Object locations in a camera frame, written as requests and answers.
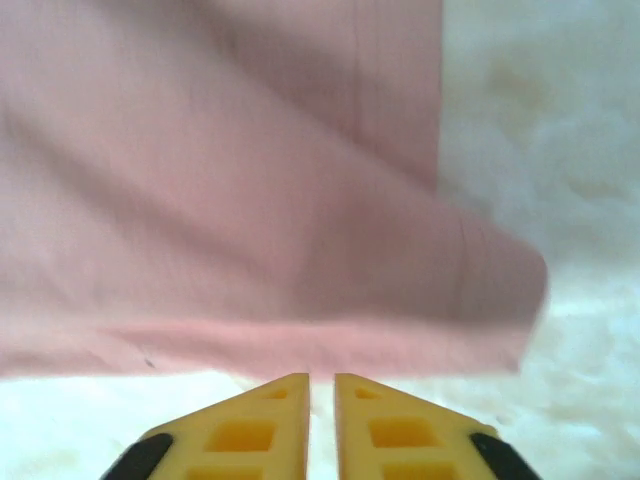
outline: white surface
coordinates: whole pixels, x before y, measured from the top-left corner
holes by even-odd
[[[442,185],[538,245],[522,375],[388,383],[495,424],[546,480],[640,478],[640,5],[449,0]],[[0,384],[0,477],[98,478],[144,430],[252,386],[222,373]],[[314,387],[309,478],[335,478]]]

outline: pink cloth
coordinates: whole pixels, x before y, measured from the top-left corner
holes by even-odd
[[[544,261],[434,197],[437,0],[0,3],[0,374],[513,368]]]

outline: pink fabric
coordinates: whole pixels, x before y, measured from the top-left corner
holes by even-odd
[[[434,197],[430,0],[0,3],[0,374],[513,368],[546,286]]]

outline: white fluffy surface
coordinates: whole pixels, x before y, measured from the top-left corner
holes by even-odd
[[[545,480],[640,478],[640,4],[448,0],[443,194],[536,244],[520,376],[388,384],[494,424]],[[253,386],[216,372],[0,384],[0,477],[98,478],[144,430]],[[336,478],[314,387],[310,480]]]

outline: black rubber pad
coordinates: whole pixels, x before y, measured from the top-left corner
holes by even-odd
[[[497,480],[542,480],[508,443],[484,433],[469,438]]]
[[[168,433],[134,443],[101,480],[148,480],[172,444]]]

